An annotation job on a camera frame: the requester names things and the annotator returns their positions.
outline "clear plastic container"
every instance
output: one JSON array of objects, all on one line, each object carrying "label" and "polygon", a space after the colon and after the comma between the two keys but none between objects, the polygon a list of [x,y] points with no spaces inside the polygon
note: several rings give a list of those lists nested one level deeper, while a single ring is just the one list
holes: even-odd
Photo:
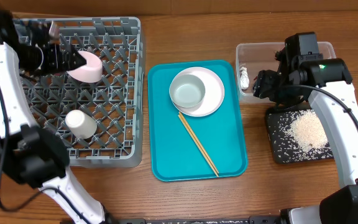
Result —
[{"label": "clear plastic container", "polygon": [[[284,43],[253,43],[239,44],[236,49],[236,82],[240,103],[270,103],[268,98],[259,99],[253,96],[252,87],[261,70],[277,71],[279,61],[274,59],[276,52],[284,48]],[[324,59],[336,58],[334,47],[329,42],[318,42],[318,49],[324,55]],[[240,68],[247,68],[249,87],[241,89]]]}]

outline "wood surface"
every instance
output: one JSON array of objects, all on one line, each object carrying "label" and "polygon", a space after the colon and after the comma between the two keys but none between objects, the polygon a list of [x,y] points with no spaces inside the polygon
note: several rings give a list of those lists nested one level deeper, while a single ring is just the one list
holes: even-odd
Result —
[{"label": "wood surface", "polygon": [[[315,31],[333,44],[354,78],[358,101],[358,11],[142,16],[147,71],[154,65],[223,59],[234,65],[236,46],[281,42],[297,32]],[[85,189],[118,218],[242,218],[278,214],[280,209],[316,205],[339,189],[334,161],[275,164],[264,123],[269,105],[241,105],[249,166],[234,178],[164,183],[150,167],[147,76],[144,83],[143,160],[131,169],[73,172]],[[17,205],[35,190],[3,179],[2,199]],[[68,218],[42,195],[19,213],[0,211],[0,223],[58,223]]]},{"label": "wood surface", "polygon": [[71,16],[151,16],[233,12],[358,11],[358,0],[0,0],[0,8],[14,12]]}]

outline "chopsticks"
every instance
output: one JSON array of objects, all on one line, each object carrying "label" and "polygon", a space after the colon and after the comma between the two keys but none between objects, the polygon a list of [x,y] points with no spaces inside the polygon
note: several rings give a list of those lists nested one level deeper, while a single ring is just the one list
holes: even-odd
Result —
[{"label": "chopsticks", "polygon": [[214,171],[216,177],[219,177],[219,171],[216,168],[215,164],[212,162],[212,159],[209,157],[208,153],[205,151],[203,145],[200,143],[200,140],[198,140],[196,134],[193,132],[192,128],[190,127],[190,125],[187,123],[185,117],[183,116],[183,114],[179,111],[178,117],[180,119],[180,121],[183,123],[184,127],[186,128],[187,132],[189,132],[189,135],[191,136],[191,138],[193,139],[193,141],[196,143],[198,149],[200,150],[200,152],[202,153],[202,155],[204,156],[206,162],[209,164],[209,166],[211,167],[211,169]]}]

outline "robotic hand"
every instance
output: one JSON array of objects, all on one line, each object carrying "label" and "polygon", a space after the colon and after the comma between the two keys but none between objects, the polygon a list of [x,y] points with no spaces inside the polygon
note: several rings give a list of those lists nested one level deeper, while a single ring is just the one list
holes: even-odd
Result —
[{"label": "robotic hand", "polygon": [[309,101],[327,135],[342,187],[320,206],[282,210],[277,223],[358,223],[358,106],[346,64],[339,58],[323,60],[312,32],[287,38],[275,58],[278,70],[259,72],[254,96],[284,107]]},{"label": "robotic hand", "polygon": [[55,24],[21,25],[29,32],[30,45],[19,42],[12,15],[0,11],[0,188],[3,171],[18,184],[29,184],[40,192],[16,208],[6,208],[0,198],[0,208],[18,211],[44,192],[75,223],[116,223],[76,180],[62,140],[38,126],[19,77],[19,69],[38,77],[74,70],[86,60],[74,46],[61,51],[52,42],[58,37]]}]

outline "wooden table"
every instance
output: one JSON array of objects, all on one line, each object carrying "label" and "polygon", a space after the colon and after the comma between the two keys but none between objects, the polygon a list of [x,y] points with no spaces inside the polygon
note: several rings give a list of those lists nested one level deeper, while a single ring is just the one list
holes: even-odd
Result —
[{"label": "wooden table", "polygon": [[[224,59],[234,64],[236,46],[281,42],[315,31],[333,44],[354,78],[358,100],[358,11],[140,17],[146,36],[147,71],[156,64]],[[316,205],[339,189],[333,160],[275,164],[264,125],[269,105],[241,105],[249,166],[240,177],[164,183],[150,168],[147,77],[144,83],[143,160],[133,169],[73,168],[85,189],[118,218],[241,218]],[[2,198],[17,205],[28,186],[4,178]],[[65,212],[43,195],[19,213],[0,211],[0,223],[58,223]]]}]

